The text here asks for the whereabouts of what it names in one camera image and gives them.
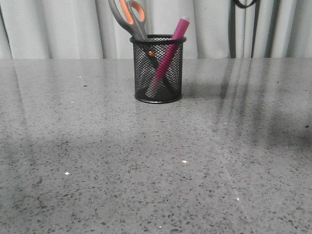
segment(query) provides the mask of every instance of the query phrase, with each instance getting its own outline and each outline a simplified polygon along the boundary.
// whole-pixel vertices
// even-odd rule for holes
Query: granite surface
[[[312,233],[312,59],[0,61],[0,234]]]

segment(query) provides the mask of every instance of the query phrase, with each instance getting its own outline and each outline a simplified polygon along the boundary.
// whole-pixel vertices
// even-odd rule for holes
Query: metal mesh cup
[[[147,103],[169,103],[182,97],[182,56],[186,37],[148,35],[133,43],[135,98]]]

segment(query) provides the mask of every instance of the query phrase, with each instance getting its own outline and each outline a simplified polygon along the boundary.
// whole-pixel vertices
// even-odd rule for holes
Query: pink highlighter
[[[176,26],[175,33],[171,39],[181,39],[184,37],[184,34],[190,24],[190,21],[187,17],[182,17]],[[157,89],[162,82],[162,79],[165,77],[172,59],[174,58],[176,51],[179,47],[179,44],[170,44],[165,52],[164,57],[162,58],[154,76],[154,80],[146,91],[146,96],[154,98],[157,92]]]

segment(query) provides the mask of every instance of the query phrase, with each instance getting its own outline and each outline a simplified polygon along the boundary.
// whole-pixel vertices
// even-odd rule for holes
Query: white curtain
[[[137,0],[148,34],[191,19],[184,57],[312,57],[312,0]],[[240,0],[248,4],[251,0]],[[131,59],[107,0],[0,0],[0,59]]]

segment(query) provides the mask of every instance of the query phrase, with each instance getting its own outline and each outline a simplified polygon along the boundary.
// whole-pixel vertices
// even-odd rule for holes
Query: orange scissor handle
[[[120,5],[121,5],[121,9],[127,19],[127,22],[129,24],[134,24],[134,20],[133,20],[133,15],[130,13],[130,10],[127,6],[126,0],[119,0]],[[131,7],[133,7],[134,9],[136,9],[136,11],[138,12],[138,14],[140,15],[140,21],[143,22],[145,20],[145,12],[143,10],[143,8],[141,7],[140,4],[138,4],[136,1],[131,1]]]

